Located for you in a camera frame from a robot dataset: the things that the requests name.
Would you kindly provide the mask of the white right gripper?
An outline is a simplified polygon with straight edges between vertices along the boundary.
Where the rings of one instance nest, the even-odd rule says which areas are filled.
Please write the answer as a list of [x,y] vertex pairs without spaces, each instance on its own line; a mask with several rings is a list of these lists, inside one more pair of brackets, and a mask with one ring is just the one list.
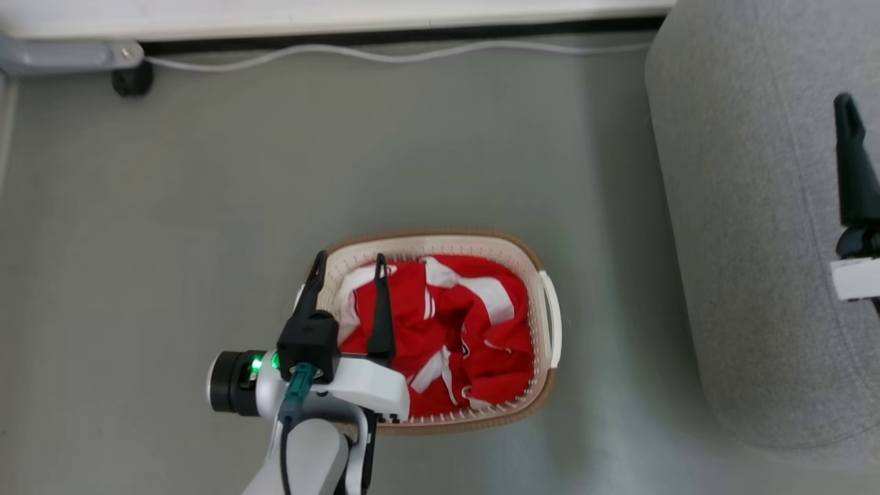
[[864,145],[866,126],[854,98],[834,98],[837,138],[840,235],[830,263],[839,300],[876,300],[879,297],[879,185]]

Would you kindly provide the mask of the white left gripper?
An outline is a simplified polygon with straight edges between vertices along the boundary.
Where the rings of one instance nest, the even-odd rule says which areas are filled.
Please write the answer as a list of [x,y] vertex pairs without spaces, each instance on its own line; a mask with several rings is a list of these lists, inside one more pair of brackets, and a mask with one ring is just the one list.
[[[305,284],[296,301],[296,316],[308,319],[316,310],[326,279],[327,251],[314,258]],[[391,271],[386,256],[378,254],[374,276],[376,304],[373,326],[367,342],[367,356],[340,358],[333,380],[314,384],[312,391],[348,404],[368,408],[400,422],[409,420],[410,395],[405,377],[393,369],[396,356],[392,298],[388,278]]]

